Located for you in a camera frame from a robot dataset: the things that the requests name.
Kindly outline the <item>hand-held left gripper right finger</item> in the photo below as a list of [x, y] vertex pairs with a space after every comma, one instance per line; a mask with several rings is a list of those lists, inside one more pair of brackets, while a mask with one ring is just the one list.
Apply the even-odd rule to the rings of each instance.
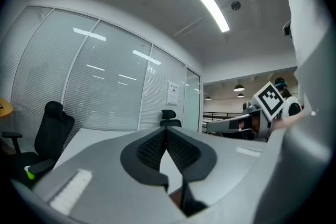
[[259, 159], [266, 143], [166, 128], [167, 193], [186, 216], [228, 194]]

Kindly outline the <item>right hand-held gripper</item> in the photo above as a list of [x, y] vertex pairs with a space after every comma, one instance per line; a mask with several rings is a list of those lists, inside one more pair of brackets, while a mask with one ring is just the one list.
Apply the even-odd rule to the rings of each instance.
[[257, 141], [268, 140], [272, 122], [284, 106], [284, 99], [271, 82], [257, 91], [250, 101], [243, 104], [243, 115], [211, 121], [209, 132], [222, 137], [254, 137]]

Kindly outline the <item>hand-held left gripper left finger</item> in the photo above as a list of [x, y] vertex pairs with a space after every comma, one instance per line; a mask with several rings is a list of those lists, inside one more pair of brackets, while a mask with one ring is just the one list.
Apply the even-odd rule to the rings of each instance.
[[33, 192], [72, 221], [180, 221], [154, 149], [164, 128], [94, 143], [44, 176]]

